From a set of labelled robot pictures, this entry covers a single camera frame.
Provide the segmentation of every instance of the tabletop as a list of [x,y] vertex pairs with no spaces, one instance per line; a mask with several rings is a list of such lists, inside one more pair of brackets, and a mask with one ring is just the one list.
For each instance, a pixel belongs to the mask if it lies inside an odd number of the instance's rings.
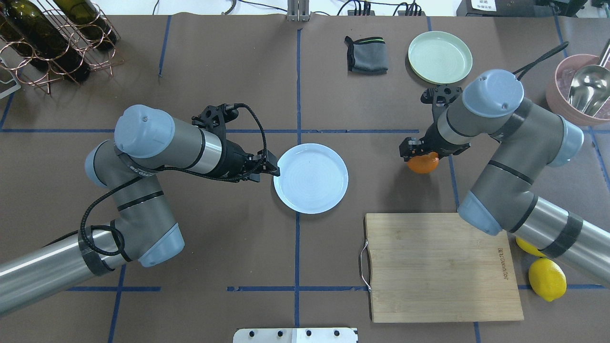
[[[246,103],[281,156],[300,143],[336,151],[348,168],[343,200],[328,212],[290,210],[273,181],[228,184],[165,172],[159,176],[186,246],[151,268],[137,262],[0,319],[8,342],[231,342],[238,328],[353,327],[359,342],[607,342],[610,292],[562,265],[569,284],[547,303],[529,287],[535,257],[511,241],[525,320],[372,323],[358,255],[368,212],[456,212],[497,148],[473,139],[427,175],[408,170],[398,145],[432,122],[420,95],[431,85],[408,66],[409,43],[426,31],[457,35],[473,54],[465,86],[483,71],[516,70],[569,41],[565,53],[524,78],[526,97],[547,107],[544,90],[567,55],[598,51],[610,21],[576,18],[347,17],[313,15],[111,16],[126,63],[114,77],[52,85],[52,96],[23,87],[2,99],[0,262],[75,229],[104,191],[83,169],[85,156],[112,138],[125,108],[145,104],[189,121],[208,105]],[[389,70],[352,74],[346,35],[380,36]],[[260,135],[242,113],[229,139],[256,152]],[[587,221],[610,223],[610,126],[583,127],[571,163],[546,168],[533,192]],[[117,216],[112,201],[89,223]]]

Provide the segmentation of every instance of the metal spoon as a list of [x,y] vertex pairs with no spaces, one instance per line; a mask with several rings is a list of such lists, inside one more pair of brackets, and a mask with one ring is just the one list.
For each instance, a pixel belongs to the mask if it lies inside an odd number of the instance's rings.
[[610,55],[610,39],[601,53],[597,65],[580,68],[570,85],[568,102],[577,110],[594,117],[610,98],[610,70],[604,68]]

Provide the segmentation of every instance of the plate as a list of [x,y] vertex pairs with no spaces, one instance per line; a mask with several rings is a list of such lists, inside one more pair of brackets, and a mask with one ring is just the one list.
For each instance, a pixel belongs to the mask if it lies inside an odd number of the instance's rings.
[[327,146],[307,143],[294,146],[278,160],[280,176],[273,177],[279,198],[305,214],[328,211],[347,190],[347,167]]
[[417,76],[432,84],[452,84],[472,69],[472,54],[460,38],[447,32],[430,31],[409,45],[409,64]]

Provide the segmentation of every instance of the wine bottle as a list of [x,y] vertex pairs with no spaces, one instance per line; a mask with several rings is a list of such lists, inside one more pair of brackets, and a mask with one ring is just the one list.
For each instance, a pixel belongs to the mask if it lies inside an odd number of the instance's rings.
[[53,59],[51,69],[64,74],[64,79],[85,81],[91,68],[74,50],[66,38],[42,14],[40,9],[27,0],[0,0],[4,8],[4,18],[19,32],[40,57]]
[[[23,39],[23,36],[15,31],[15,29],[4,19],[0,12],[0,38],[7,43],[19,42]],[[21,57],[30,59],[33,56],[32,47],[27,43],[15,43],[10,45],[17,54]],[[49,63],[44,60],[40,60],[36,57],[32,58],[29,62],[34,68],[38,69],[41,73],[46,73],[49,70]]]
[[102,40],[100,44],[95,43],[96,49],[107,51],[113,48],[117,42],[117,35],[112,32],[110,26],[99,16],[89,0],[53,0],[72,23],[82,26],[79,31],[86,39],[94,42]]

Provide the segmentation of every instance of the wooden cutting board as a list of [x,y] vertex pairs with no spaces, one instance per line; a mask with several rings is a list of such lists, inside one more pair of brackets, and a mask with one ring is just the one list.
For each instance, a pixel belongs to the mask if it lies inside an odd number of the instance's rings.
[[457,213],[368,213],[375,323],[523,320],[505,233]]

